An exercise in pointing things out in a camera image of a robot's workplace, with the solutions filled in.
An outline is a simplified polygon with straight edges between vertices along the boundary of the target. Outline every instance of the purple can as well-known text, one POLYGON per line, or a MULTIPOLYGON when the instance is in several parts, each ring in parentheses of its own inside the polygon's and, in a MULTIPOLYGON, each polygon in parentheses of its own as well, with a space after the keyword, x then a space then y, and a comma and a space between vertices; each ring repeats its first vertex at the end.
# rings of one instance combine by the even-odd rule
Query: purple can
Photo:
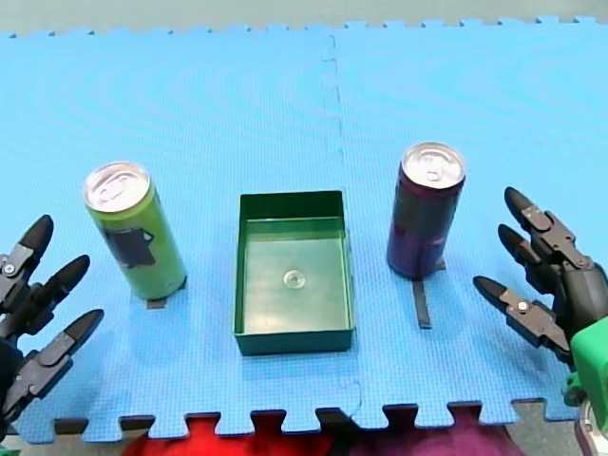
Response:
POLYGON ((465 160, 438 142, 414 145, 399 166, 387 260, 397 274, 422 279, 442 260, 465 184, 465 160))

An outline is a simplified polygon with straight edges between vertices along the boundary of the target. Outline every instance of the can lid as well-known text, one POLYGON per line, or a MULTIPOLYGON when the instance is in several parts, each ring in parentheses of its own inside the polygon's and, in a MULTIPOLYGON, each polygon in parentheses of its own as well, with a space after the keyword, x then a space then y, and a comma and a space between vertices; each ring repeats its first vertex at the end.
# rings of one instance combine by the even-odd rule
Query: can lid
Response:
POLYGON ((411 181, 429 188, 450 188, 465 178, 465 159, 439 142, 414 145, 406 151, 401 166, 411 181))
POLYGON ((149 188, 150 178, 141 166, 114 161, 88 175, 83 194, 86 205, 91 209, 116 213, 130 209, 143 200, 149 188))

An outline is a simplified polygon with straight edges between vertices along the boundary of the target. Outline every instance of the green can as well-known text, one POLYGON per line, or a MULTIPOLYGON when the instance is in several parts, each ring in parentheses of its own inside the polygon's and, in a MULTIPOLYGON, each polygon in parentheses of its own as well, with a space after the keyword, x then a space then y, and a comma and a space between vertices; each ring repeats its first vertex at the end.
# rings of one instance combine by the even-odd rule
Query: green can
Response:
POLYGON ((142 299, 170 296, 186 270, 156 186, 139 165, 106 164, 85 180, 86 209, 133 292, 142 299))

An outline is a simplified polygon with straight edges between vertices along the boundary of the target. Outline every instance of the robotic hand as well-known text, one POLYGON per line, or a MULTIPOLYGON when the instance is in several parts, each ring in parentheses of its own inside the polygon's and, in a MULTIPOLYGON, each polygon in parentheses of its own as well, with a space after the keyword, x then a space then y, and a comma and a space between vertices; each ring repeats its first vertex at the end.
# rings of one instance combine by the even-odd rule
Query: robotic hand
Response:
POLYGON ((514 188, 506 205, 530 241, 506 225, 498 228, 507 252, 525 269, 540 294, 553 295, 553 309, 517 296, 501 283, 476 276, 481 295, 506 315, 507 324, 533 346, 545 346, 573 372, 565 401, 580 406, 577 437, 583 454, 608 455, 608 279, 583 255, 575 236, 555 215, 541 211, 514 188))
POLYGON ((87 341, 104 317, 94 310, 77 318, 41 351, 25 358, 17 349, 23 334, 34 335, 53 318, 53 310, 80 282, 86 255, 69 262, 46 284, 29 285, 53 231, 50 216, 40 217, 10 255, 0 256, 0 441, 11 422, 35 398, 44 398, 72 366, 71 355, 87 341))

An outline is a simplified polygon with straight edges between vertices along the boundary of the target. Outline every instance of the green robot part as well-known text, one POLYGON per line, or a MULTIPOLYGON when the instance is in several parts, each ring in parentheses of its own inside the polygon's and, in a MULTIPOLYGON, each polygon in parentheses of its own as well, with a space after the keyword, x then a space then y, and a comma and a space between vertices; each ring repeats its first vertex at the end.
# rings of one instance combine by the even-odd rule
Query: green robot part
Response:
POLYGON ((570 342, 577 371, 568 376, 566 404, 591 403, 598 430, 608 435, 608 317, 577 332, 570 342))

